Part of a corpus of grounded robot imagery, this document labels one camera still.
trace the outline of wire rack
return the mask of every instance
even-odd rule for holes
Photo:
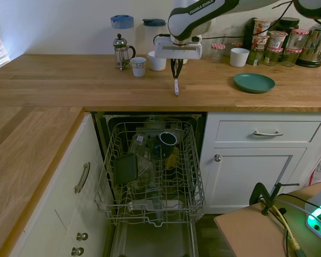
[[[161,122],[164,129],[148,129],[146,123],[119,123],[112,130],[94,202],[115,225],[195,222],[202,215],[205,198],[193,127],[187,122],[171,121]],[[152,162],[151,169],[139,175],[137,182],[115,185],[113,162],[127,153],[132,137],[142,132],[151,138],[163,131],[171,132],[170,127],[176,127],[172,132],[180,139],[175,165],[170,168],[161,154],[154,155],[150,150],[146,158]],[[113,193],[111,199],[105,197],[107,188]]]

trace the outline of teal plate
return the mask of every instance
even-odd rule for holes
[[[269,77],[257,73],[239,73],[233,79],[238,87],[252,93],[268,92],[276,84]]]

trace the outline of dishwasher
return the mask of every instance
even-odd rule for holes
[[[200,134],[197,117],[103,118],[109,141],[103,147],[104,167],[94,202],[115,225],[110,257],[198,257],[195,222],[202,217],[205,197],[198,158],[201,149],[196,145],[196,134]],[[154,152],[157,148],[153,143],[162,132],[177,138],[168,158],[163,156],[162,148]],[[136,181],[115,183],[115,161],[128,155],[136,138],[146,140],[145,149],[137,158],[138,173],[143,171]],[[111,190],[111,199],[104,197],[107,188]]]

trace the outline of green light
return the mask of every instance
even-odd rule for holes
[[[313,228],[314,225],[318,224],[318,222],[315,220],[314,217],[317,218],[317,216],[319,216],[321,214],[321,209],[320,208],[317,208],[316,210],[314,210],[312,212],[311,215],[308,216],[308,224]]]

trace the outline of silver handle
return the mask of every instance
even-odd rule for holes
[[[214,155],[214,161],[219,162],[222,160],[222,157],[218,154]]]
[[[76,240],[77,241],[86,241],[88,239],[87,233],[77,233]]]
[[[79,247],[79,248],[73,247],[71,250],[71,256],[81,256],[83,255],[84,252],[85,250],[82,247]]]
[[[274,132],[273,134],[259,133],[258,131],[255,131],[255,133],[253,133],[253,135],[259,135],[260,137],[281,137],[284,134],[279,133],[278,131]]]
[[[83,187],[85,186],[85,183],[87,181],[87,178],[88,178],[88,175],[89,175],[89,170],[90,170],[90,162],[87,162],[83,165],[83,173],[82,173],[82,176],[81,176],[81,179],[78,183],[77,186],[74,187],[75,189],[75,194],[76,193],[80,193],[83,189]]]

